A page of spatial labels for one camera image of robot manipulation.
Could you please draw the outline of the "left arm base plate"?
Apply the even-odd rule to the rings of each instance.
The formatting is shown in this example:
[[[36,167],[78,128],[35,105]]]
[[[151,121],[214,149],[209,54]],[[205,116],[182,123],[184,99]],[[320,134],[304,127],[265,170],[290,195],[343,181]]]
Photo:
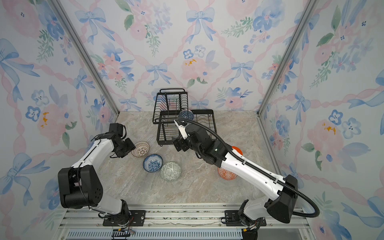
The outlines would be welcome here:
[[[145,210],[131,210],[126,215],[107,215],[103,227],[143,227],[146,213]]]

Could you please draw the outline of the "brown white patterned bowl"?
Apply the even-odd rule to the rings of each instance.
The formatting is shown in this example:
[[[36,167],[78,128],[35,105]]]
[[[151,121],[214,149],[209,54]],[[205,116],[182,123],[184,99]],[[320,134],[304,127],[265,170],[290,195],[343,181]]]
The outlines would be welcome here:
[[[150,145],[147,142],[137,142],[135,148],[131,151],[132,155],[137,158],[145,157],[150,151]]]

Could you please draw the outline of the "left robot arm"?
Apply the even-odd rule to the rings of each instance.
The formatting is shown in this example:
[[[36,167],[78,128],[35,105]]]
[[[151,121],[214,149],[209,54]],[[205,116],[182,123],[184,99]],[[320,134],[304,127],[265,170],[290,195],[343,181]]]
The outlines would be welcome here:
[[[133,217],[124,200],[104,194],[98,169],[107,156],[123,158],[136,146],[127,138],[126,127],[119,123],[109,131],[94,137],[94,143],[84,156],[69,168],[58,172],[60,202],[63,208],[88,208],[98,212],[100,218],[117,226],[127,226]]]

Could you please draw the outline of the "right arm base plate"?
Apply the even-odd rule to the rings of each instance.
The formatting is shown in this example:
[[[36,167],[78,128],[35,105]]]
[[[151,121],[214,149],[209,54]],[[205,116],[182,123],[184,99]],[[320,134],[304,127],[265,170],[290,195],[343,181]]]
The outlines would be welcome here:
[[[225,224],[227,227],[247,227],[250,228],[252,226],[260,226],[266,227],[266,219],[261,218],[258,220],[251,220],[246,217],[244,214],[239,214],[239,211],[235,210],[225,210],[224,217],[221,218],[221,223]]]

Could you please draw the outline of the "dark blue patterned bowl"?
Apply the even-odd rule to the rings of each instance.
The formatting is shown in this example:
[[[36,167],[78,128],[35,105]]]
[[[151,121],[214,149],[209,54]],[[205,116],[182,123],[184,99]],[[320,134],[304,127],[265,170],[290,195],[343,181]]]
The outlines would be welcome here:
[[[188,110],[182,110],[182,111],[180,111],[180,113],[178,115],[179,119],[187,119],[190,121],[193,121],[194,117],[195,117],[194,113],[192,111],[188,111]]]

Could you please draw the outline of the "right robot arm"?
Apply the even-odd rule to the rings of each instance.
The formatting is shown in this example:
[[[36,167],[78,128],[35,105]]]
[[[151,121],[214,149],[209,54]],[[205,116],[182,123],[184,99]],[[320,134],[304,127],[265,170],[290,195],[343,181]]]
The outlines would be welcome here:
[[[180,132],[178,137],[173,138],[177,151],[193,150],[198,158],[236,174],[265,195],[242,203],[238,211],[241,224],[252,226],[264,217],[272,217],[284,224],[290,223],[298,198],[290,190],[297,188],[294,178],[272,173],[253,163],[219,137],[212,139],[208,128],[201,124],[182,120],[175,120],[174,123]]]

